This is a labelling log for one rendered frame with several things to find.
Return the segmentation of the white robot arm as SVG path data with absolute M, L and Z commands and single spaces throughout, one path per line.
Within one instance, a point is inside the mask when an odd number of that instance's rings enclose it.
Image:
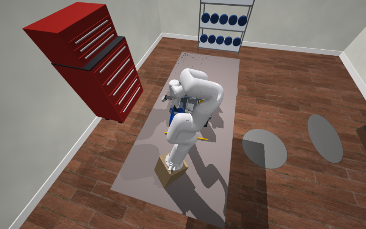
M 169 89 L 170 96 L 163 96 L 162 102 L 167 99 L 181 99 L 186 95 L 205 99 L 192 113 L 177 113 L 170 124 L 167 141 L 174 144 L 174 147 L 166 156 L 165 163 L 171 172 L 182 168 L 184 158 L 198 140 L 198 132 L 220 106 L 224 90 L 218 83 L 208 81 L 204 72 L 189 68 L 181 72 L 180 83 L 178 80 L 169 82 Z

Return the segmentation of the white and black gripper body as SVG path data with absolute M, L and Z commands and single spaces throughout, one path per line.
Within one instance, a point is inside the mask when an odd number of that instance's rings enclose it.
M 180 105 L 180 99 L 172 99 L 172 107 L 174 107 L 174 105 L 178 109 Z

